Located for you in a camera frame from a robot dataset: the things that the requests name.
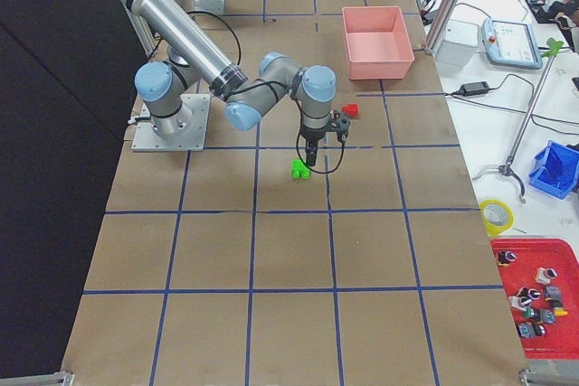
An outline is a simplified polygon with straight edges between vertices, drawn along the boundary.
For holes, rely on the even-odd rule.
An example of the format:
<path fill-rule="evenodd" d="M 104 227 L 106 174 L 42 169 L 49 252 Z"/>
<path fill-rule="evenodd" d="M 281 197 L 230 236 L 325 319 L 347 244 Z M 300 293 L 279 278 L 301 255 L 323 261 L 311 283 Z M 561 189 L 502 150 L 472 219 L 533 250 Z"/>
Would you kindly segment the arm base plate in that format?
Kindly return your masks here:
<path fill-rule="evenodd" d="M 155 118 L 143 105 L 132 139 L 135 152 L 181 152 L 204 150 L 211 96 L 182 94 L 180 111 L 171 118 Z"/>

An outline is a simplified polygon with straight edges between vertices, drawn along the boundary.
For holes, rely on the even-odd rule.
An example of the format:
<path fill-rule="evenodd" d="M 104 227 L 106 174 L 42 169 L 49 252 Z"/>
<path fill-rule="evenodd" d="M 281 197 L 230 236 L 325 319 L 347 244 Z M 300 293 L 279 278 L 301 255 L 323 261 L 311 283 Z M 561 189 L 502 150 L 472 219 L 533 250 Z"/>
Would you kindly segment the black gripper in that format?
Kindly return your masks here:
<path fill-rule="evenodd" d="M 306 140 L 306 165 L 313 167 L 317 162 L 318 142 L 324 138 L 326 130 L 308 126 L 300 127 L 300 134 Z"/>

